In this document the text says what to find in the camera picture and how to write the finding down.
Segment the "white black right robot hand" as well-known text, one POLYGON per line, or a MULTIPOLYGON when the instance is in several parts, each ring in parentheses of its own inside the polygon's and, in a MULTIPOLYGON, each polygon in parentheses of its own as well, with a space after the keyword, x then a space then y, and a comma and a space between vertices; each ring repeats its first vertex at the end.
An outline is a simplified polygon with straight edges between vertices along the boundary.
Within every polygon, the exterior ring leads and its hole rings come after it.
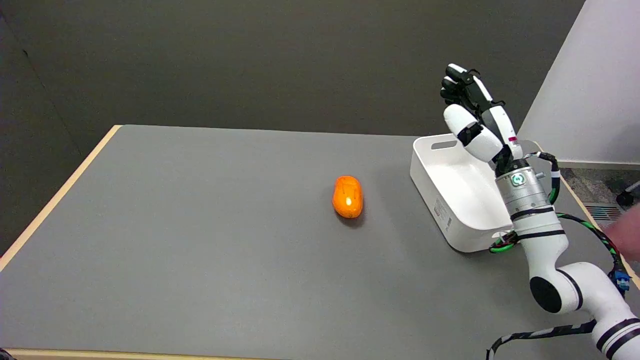
POLYGON ((477 70, 448 64, 439 95, 448 129, 474 158, 503 174, 524 157, 505 102, 494 100, 477 70))

